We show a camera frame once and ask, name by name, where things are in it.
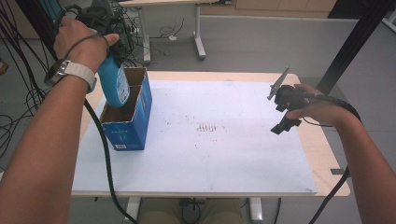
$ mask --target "floor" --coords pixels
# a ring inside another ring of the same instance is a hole
[[[319,80],[356,22],[203,16],[201,36],[207,54],[204,60],[197,56],[191,38],[193,21],[186,20],[177,41],[151,39],[152,62],[148,70],[280,73],[289,65],[290,72],[302,80]],[[40,51],[36,41],[29,43]],[[3,43],[0,43],[0,50],[1,56],[11,62]],[[395,170],[396,144],[392,140],[396,138],[394,55],[396,34],[381,23],[337,87],[357,108],[365,127]],[[11,115],[14,119],[26,110],[25,88],[16,74],[11,64],[7,73],[0,76],[0,114]],[[37,72],[37,81],[41,82],[43,75]],[[0,158],[1,167],[7,167],[12,149],[27,124],[28,119],[24,119],[16,129],[7,152]],[[337,133],[331,128],[325,128],[324,132],[338,162],[345,167],[347,163]],[[321,201],[322,198],[283,198],[277,223],[307,223]],[[277,198],[262,198],[265,224],[274,222],[276,206]],[[251,223],[247,205],[242,212],[245,224]],[[122,215],[109,198],[73,198],[70,224],[122,222]],[[318,223],[361,223],[353,192],[350,196],[332,199]]]

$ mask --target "desk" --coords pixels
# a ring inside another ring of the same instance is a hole
[[[238,82],[270,82],[274,83],[280,74],[268,74],[268,73],[210,73],[210,72],[154,72],[148,71],[148,78],[150,81],[154,80],[184,80],[184,81],[238,81]],[[288,75],[285,79],[285,84],[293,84],[298,83],[299,80],[295,75]],[[95,91],[87,96],[88,100],[92,104],[92,107],[95,107],[102,98],[101,88],[98,86]],[[267,95],[262,96],[263,101],[266,100]],[[276,125],[280,120],[274,120],[273,125]],[[83,115],[83,124],[81,127],[81,136],[87,130],[87,126],[90,123],[89,115],[85,112]],[[332,154],[332,149],[330,148],[327,139],[324,135],[324,132],[320,127],[306,124],[303,122],[299,128],[293,128],[297,130],[297,134],[301,140],[301,144],[304,150],[304,154],[307,159],[307,163],[310,167],[310,170],[313,175],[313,179],[315,181],[317,187],[317,193],[287,193],[287,192],[267,192],[267,191],[252,191],[252,192],[200,192],[200,193],[188,193],[186,191],[179,191],[179,189],[175,191],[167,191],[167,192],[155,192],[155,191],[145,191],[145,192],[134,192],[134,191],[122,191],[118,192],[119,196],[124,197],[266,197],[266,196],[278,196],[278,197],[288,197],[288,196],[326,196],[338,182],[340,175],[333,175],[331,169],[339,168],[339,165]],[[91,150],[98,150],[98,153],[102,153],[101,148],[92,148]],[[102,163],[105,165],[105,161],[96,161],[97,163]],[[183,183],[183,180],[180,180],[180,184],[186,185],[187,189],[189,189],[189,184],[186,182]],[[340,190],[337,192],[337,196],[347,196],[349,194],[349,187],[345,184]],[[109,192],[104,191],[89,191],[89,190],[79,190],[73,191],[73,195],[81,195],[81,196],[108,196]]]
[[[140,29],[143,38],[143,58],[146,64],[151,61],[150,48],[149,48],[149,35],[146,31],[145,13],[144,7],[148,6],[162,6],[162,5],[183,5],[183,4],[195,4],[195,32],[193,33],[195,44],[198,49],[198,55],[201,59],[206,57],[205,49],[202,44],[200,34],[200,4],[202,3],[214,3],[219,0],[134,0],[120,2],[121,7],[135,7],[138,11],[140,19]]]

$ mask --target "blue box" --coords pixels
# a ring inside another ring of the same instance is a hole
[[[107,139],[117,151],[143,150],[149,126],[152,96],[146,68],[125,68],[131,90],[123,107],[108,104],[101,116]]]

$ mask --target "watch strap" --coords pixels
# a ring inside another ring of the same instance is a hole
[[[85,81],[87,81],[88,85],[90,86],[88,92],[92,92],[95,89],[95,85],[96,85],[95,73],[89,67],[79,63],[69,62],[66,66],[66,69],[64,69],[64,73],[66,75],[80,77]]]

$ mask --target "table leg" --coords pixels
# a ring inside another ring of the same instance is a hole
[[[132,218],[137,220],[137,215],[139,213],[139,206],[140,206],[140,198],[139,197],[130,197],[128,199],[128,204],[126,205],[126,213],[128,213]],[[126,217],[123,224],[129,223],[128,218]]]
[[[264,222],[262,217],[262,199],[261,198],[249,198],[248,204],[250,208],[250,220],[253,223],[260,223]]]
[[[137,7],[137,14],[139,15],[140,20],[140,32],[142,34],[143,39],[143,61],[146,64],[151,62],[151,55],[149,51],[149,35],[146,32],[146,21],[145,21],[145,13],[142,7]]]
[[[382,19],[384,22],[393,32],[396,33],[396,25],[393,24],[396,21],[396,10],[389,16],[387,19]]]
[[[194,39],[195,39],[195,45],[197,46],[198,49],[198,55],[201,59],[204,59],[206,57],[204,45],[202,44],[201,40],[201,34],[200,34],[200,16],[201,16],[201,8],[199,4],[196,4],[195,7],[195,32],[193,32]]]

